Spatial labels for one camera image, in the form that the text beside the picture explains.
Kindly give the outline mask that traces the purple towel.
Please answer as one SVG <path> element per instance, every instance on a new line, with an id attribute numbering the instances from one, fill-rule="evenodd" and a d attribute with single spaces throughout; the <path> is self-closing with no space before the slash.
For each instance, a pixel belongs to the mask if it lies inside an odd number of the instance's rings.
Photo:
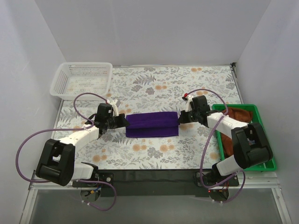
<path id="1" fill-rule="evenodd" d="M 155 138 L 178 136 L 178 114 L 176 112 L 151 112 L 131 114 L 126 117 L 128 138 Z"/>

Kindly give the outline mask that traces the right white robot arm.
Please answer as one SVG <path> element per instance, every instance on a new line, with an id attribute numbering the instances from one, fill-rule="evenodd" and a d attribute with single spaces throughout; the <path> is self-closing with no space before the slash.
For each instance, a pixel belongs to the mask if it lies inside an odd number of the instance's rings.
<path id="1" fill-rule="evenodd" d="M 180 124 L 200 123 L 211 132 L 218 131 L 232 140 L 233 155 L 214 164 L 206 174 L 203 174 L 203 168 L 199 169 L 201 186 L 217 187 L 239 171 L 272 160 L 273 152 L 260 123 L 233 119 L 228 115 L 228 108 L 224 113 L 211 110 L 205 96 L 194 97 L 186 93 L 182 99 L 186 101 L 186 109 L 181 111 Z"/>

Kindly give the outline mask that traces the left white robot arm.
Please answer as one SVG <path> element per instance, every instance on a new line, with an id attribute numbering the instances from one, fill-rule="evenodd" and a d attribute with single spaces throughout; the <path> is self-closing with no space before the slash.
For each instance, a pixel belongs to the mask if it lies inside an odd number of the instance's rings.
<path id="1" fill-rule="evenodd" d="M 36 176 L 65 186 L 71 181 L 98 181 L 98 167 L 85 162 L 75 162 L 75 152 L 97 140 L 109 129 L 128 127 L 125 114 L 118 112 L 119 101 L 101 103 L 97 113 L 90 116 L 83 129 L 59 140 L 46 141 Z"/>

